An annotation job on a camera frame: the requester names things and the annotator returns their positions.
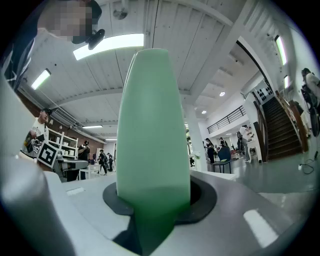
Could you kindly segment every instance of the floor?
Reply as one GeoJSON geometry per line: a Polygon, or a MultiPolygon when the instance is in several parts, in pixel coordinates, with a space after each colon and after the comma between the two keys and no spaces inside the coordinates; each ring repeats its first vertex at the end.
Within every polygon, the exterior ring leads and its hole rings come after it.
{"type": "Polygon", "coordinates": [[[309,151],[293,156],[258,163],[256,155],[252,162],[245,162],[244,155],[231,162],[231,173],[236,174],[236,182],[242,183],[282,208],[294,220],[308,217],[320,192],[320,155],[316,160],[315,152],[320,149],[318,141],[308,140],[309,151]]]}

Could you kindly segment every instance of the green cone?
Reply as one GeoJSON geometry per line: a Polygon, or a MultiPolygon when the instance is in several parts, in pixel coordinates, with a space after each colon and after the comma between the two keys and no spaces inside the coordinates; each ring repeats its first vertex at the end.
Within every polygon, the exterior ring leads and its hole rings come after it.
{"type": "Polygon", "coordinates": [[[167,50],[142,50],[132,59],[116,159],[118,196],[133,206],[143,255],[149,255],[190,204],[182,105],[167,50]]]}

